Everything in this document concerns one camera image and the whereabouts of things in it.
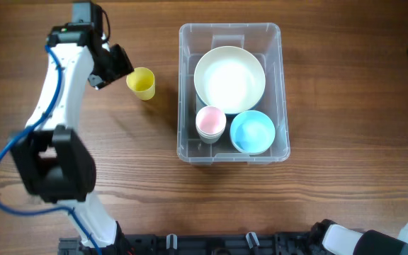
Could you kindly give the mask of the yellow cup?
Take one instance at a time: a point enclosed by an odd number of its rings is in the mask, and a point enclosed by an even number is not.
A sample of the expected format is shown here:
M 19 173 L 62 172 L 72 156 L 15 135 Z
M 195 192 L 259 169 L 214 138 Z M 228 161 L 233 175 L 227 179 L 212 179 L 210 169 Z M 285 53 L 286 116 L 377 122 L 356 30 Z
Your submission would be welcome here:
M 155 95 L 155 76 L 146 67 L 134 68 L 134 71 L 127 75 L 126 83 L 140 100 L 148 101 Z

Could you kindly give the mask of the pink cup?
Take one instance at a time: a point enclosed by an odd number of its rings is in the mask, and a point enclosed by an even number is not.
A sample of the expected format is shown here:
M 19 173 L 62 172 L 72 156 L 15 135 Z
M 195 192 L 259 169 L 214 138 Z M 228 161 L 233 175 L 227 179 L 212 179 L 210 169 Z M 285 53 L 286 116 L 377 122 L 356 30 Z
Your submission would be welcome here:
M 195 118 L 197 130 L 206 135 L 216 135 L 222 132 L 226 127 L 226 115 L 224 112 L 214 106 L 205 106 L 201 108 Z

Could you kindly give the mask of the cream cup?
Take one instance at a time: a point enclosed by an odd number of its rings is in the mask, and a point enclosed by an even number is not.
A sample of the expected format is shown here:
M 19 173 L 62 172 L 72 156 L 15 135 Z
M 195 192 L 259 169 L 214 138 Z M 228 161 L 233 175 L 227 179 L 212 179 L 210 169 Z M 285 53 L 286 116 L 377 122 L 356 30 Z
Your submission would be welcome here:
M 197 131 L 198 131 L 198 135 L 199 135 L 201 138 L 207 139 L 207 140 L 217 139 L 217 138 L 219 138 L 219 137 L 223 134 L 223 132 L 224 132 L 224 130 L 221 130 L 220 132 L 217 132 L 217 133 L 215 133 L 215 134 L 208 134 L 208 133 L 203 132 L 202 130 L 199 130 L 199 129 L 197 129 Z

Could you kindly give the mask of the large cream bowl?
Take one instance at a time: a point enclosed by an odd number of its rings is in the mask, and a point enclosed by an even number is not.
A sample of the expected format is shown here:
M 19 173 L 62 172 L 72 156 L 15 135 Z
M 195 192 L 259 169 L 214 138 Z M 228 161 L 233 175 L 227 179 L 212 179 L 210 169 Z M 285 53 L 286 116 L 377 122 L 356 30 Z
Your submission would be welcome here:
M 222 46 L 200 58 L 193 83 L 203 104 L 236 115 L 255 108 L 261 101 L 266 90 L 266 74 L 260 61 L 247 50 Z

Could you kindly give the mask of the grey cup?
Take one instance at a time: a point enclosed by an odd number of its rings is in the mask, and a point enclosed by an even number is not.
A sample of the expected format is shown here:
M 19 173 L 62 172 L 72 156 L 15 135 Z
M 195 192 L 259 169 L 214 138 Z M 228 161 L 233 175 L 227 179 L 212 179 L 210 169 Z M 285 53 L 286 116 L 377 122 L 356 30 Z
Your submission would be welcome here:
M 203 137 L 200 136 L 200 139 L 206 144 L 214 144 L 219 140 L 220 137 Z

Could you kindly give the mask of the clear plastic storage bin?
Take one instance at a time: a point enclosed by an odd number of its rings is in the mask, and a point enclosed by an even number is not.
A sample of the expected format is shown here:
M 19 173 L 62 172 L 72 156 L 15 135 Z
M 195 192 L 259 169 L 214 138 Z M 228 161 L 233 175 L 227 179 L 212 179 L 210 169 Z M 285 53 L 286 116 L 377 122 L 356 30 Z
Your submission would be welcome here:
M 193 75 L 201 57 L 221 46 L 249 51 L 260 61 L 266 74 L 266 91 L 255 106 L 275 125 L 273 144 L 263 153 L 239 152 L 231 143 L 230 132 L 213 144 L 204 143 L 195 127 L 196 113 L 204 103 L 196 95 Z M 177 154 L 190 164 L 246 162 L 270 164 L 290 156 L 288 112 L 283 71 L 281 30 L 275 23 L 186 23 L 179 30 L 178 51 Z

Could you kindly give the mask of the light blue bowl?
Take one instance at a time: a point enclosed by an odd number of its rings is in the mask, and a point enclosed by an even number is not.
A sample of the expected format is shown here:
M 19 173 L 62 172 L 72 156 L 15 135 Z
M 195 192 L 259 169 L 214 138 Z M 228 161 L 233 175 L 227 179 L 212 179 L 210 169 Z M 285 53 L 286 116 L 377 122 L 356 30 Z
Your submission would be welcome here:
M 248 110 L 234 117 L 229 136 L 237 151 L 257 155 L 264 153 L 273 144 L 276 129 L 273 121 L 265 113 Z

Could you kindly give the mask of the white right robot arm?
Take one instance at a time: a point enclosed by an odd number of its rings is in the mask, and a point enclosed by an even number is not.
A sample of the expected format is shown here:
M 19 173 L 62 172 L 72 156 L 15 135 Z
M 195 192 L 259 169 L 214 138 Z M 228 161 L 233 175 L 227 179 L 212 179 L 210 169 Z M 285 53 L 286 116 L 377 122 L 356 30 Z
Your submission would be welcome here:
M 338 255 L 408 255 L 408 223 L 394 238 L 375 230 L 357 232 L 324 220 L 312 228 L 309 246 Z

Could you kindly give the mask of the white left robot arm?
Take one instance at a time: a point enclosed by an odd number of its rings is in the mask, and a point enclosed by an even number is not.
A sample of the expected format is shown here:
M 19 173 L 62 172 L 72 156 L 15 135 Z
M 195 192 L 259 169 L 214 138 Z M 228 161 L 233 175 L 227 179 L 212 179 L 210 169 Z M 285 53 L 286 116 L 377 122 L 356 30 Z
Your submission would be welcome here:
M 38 104 L 8 149 L 27 192 L 67 214 L 84 254 L 134 254 L 94 191 L 96 164 L 77 134 L 85 86 L 99 90 L 134 71 L 124 49 L 108 44 L 108 24 L 98 4 L 76 1 L 71 21 L 52 28 Z

